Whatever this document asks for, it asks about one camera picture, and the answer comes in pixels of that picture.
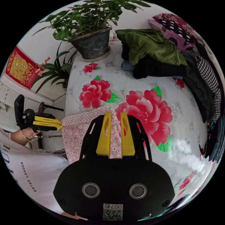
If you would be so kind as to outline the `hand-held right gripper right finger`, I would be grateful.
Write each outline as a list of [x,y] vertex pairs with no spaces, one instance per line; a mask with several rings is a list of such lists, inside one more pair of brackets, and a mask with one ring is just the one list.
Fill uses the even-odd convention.
[[121,154],[122,157],[130,157],[135,155],[134,142],[132,138],[131,128],[128,115],[125,112],[120,113],[121,122]]

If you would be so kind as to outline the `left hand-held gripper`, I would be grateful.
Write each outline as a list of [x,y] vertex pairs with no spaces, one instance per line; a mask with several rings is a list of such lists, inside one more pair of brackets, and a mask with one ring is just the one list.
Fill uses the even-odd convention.
[[63,128],[62,122],[47,113],[35,113],[27,109],[17,117],[17,126],[20,130],[32,128],[33,131],[57,131]]

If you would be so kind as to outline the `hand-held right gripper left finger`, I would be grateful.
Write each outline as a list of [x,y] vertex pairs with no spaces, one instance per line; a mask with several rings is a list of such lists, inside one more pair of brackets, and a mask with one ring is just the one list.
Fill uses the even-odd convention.
[[111,154],[111,112],[104,114],[96,154],[98,156]]

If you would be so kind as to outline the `person's left hand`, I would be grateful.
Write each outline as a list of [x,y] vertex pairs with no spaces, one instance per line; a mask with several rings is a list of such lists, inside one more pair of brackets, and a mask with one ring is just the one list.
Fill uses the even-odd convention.
[[40,132],[41,131],[33,131],[32,128],[26,128],[22,130],[22,135],[25,138],[25,140],[29,142],[32,138],[34,138]]

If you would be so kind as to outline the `person's right hand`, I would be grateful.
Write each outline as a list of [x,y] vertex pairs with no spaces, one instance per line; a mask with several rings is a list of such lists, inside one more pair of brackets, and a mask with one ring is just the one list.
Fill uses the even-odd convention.
[[70,215],[70,214],[68,214],[66,212],[63,212],[63,213],[61,213],[61,215],[66,216],[66,217],[69,217],[69,218],[77,219],[77,220],[85,220],[85,221],[88,220],[86,218],[83,218],[83,217],[78,216],[77,213],[75,213],[75,215],[73,216],[73,215]]

